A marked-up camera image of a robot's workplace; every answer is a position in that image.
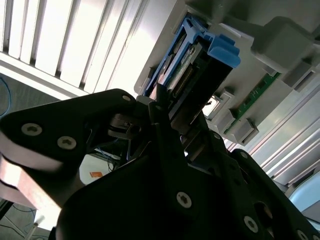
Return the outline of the black gripper right finger link bars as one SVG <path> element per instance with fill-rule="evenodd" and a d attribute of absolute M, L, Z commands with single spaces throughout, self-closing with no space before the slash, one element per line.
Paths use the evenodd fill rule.
<path fill-rule="evenodd" d="M 199 128 L 203 149 L 197 165 L 218 180 L 221 209 L 227 226 L 239 240 L 318 240 L 308 222 L 260 166 L 241 149 L 228 151 L 222 137 L 209 129 L 204 117 Z"/>

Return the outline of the black gripper left finger with plate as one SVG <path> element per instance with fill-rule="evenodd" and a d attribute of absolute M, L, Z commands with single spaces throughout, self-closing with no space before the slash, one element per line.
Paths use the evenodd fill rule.
<path fill-rule="evenodd" d="M 69 198 L 89 185 L 81 182 L 79 173 L 85 156 L 112 140 L 135 143 L 135 157 L 123 166 L 144 157 L 175 171 L 188 166 L 167 108 L 112 89 L 3 117 L 0 179 L 34 207 L 59 219 Z"/>

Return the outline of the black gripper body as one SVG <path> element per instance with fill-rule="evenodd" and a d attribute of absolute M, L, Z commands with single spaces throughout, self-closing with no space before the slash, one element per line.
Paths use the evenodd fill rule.
<path fill-rule="evenodd" d="M 143 157 L 74 193 L 58 218 L 57 240 L 249 240 L 243 215 L 218 178 Z"/>

